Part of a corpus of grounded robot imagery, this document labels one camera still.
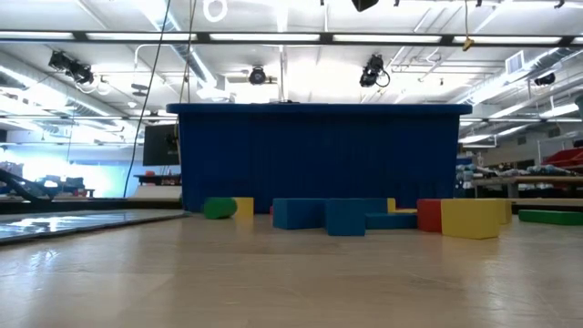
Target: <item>fluorescent light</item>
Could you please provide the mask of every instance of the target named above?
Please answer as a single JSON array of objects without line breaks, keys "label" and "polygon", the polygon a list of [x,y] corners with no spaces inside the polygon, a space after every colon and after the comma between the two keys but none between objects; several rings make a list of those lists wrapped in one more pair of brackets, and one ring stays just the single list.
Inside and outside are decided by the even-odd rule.
[{"label": "fluorescent light", "polygon": [[490,118],[490,122],[516,122],[516,123],[535,123],[540,122],[540,118]]},{"label": "fluorescent light", "polygon": [[472,143],[472,142],[477,142],[477,141],[484,140],[484,139],[490,138],[490,137],[492,137],[492,135],[475,135],[475,136],[461,138],[457,142],[459,142],[459,143]]},{"label": "fluorescent light", "polygon": [[481,118],[460,118],[460,122],[481,122]]},{"label": "fluorescent light", "polygon": [[73,39],[70,32],[0,32],[0,38],[20,38],[20,39]]},{"label": "fluorescent light", "polygon": [[575,111],[578,111],[578,110],[579,110],[579,107],[577,105],[575,105],[575,104],[570,104],[570,105],[565,105],[565,106],[559,106],[559,107],[553,108],[551,110],[548,110],[548,111],[542,113],[540,115],[540,117],[542,117],[542,118],[553,118],[553,117],[556,117],[556,116],[561,116],[561,115],[565,115],[565,114],[568,114],[568,113],[572,113],[572,112],[575,112]]},{"label": "fluorescent light", "polygon": [[502,131],[502,132],[500,132],[500,133],[498,133],[498,134],[496,134],[496,135],[497,135],[497,136],[499,136],[499,137],[502,137],[502,136],[507,136],[507,135],[509,135],[509,134],[513,134],[513,133],[515,133],[515,132],[517,132],[517,131],[519,131],[519,130],[521,130],[521,129],[523,129],[523,128],[526,128],[526,127],[527,127],[527,126],[526,126],[526,125],[524,125],[524,126],[520,126],[520,127],[509,128],[508,130]]},{"label": "fluorescent light", "polygon": [[440,36],[334,35],[336,42],[438,43]]},{"label": "fluorescent light", "polygon": [[[560,36],[470,36],[477,44],[555,44],[560,41]],[[454,37],[454,43],[463,44],[465,36]]]},{"label": "fluorescent light", "polygon": [[211,34],[214,41],[320,41],[317,34]]},{"label": "fluorescent light", "polygon": [[[120,40],[120,41],[158,41],[161,33],[87,33],[90,40]],[[165,33],[163,40],[188,41],[188,33]],[[191,40],[197,40],[197,35],[192,34]]]}]

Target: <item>green block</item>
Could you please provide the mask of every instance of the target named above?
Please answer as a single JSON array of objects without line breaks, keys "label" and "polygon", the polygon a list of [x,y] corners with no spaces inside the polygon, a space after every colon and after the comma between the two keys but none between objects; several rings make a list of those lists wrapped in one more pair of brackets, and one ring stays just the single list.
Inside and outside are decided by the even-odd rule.
[{"label": "green block", "polygon": [[520,210],[518,218],[524,222],[561,225],[583,225],[583,213],[559,210]]},{"label": "green block", "polygon": [[207,198],[204,202],[202,212],[207,219],[228,219],[237,212],[237,202],[232,198]]}]

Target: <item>ceiling pipe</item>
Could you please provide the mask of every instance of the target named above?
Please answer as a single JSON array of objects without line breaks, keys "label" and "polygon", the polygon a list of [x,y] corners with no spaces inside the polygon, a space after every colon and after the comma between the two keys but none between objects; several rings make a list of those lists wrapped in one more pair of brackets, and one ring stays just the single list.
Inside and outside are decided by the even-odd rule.
[{"label": "ceiling pipe", "polygon": [[[134,0],[134,4],[146,16],[149,22],[156,27],[158,31],[165,32],[179,32],[181,31],[175,16],[170,9],[166,25],[164,26],[164,18],[166,8],[168,6],[167,0]],[[171,45],[172,50],[184,60],[189,66],[192,73],[197,77],[199,83],[203,88],[215,88],[217,86],[217,79],[210,73],[209,69],[202,63],[197,52],[192,46],[184,44]]]}]

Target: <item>green cylinder block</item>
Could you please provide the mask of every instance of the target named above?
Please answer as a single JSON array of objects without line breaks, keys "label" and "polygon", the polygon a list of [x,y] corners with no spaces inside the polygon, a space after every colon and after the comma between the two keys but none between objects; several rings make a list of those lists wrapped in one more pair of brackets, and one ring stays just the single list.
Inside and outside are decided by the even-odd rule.
[{"label": "green cylinder block", "polygon": [[207,198],[202,212],[207,219],[228,219],[237,212],[237,202],[232,198]]}]

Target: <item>ceiling duct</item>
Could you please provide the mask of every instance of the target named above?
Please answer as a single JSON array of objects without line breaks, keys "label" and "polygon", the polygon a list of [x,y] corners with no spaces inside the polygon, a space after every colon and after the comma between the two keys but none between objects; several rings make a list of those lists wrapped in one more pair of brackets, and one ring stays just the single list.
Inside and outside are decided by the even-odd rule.
[{"label": "ceiling duct", "polygon": [[553,67],[583,52],[581,49],[554,48],[537,55],[536,50],[519,52],[506,61],[506,70],[472,87],[450,104],[477,105],[507,90],[512,84],[544,76]]},{"label": "ceiling duct", "polygon": [[[150,23],[156,27],[158,31],[164,30],[164,32],[179,32],[180,26],[176,22],[175,16],[170,10],[168,14],[168,19],[166,20],[166,26],[164,26],[164,18],[166,14],[166,8],[168,3],[166,0],[134,0],[134,4],[142,11],[142,13],[148,18]],[[217,80],[210,73],[207,67],[200,60],[199,55],[196,51],[189,45],[170,45],[172,50],[182,58],[186,63],[188,63],[190,70],[198,78],[202,87],[216,87]]]}]

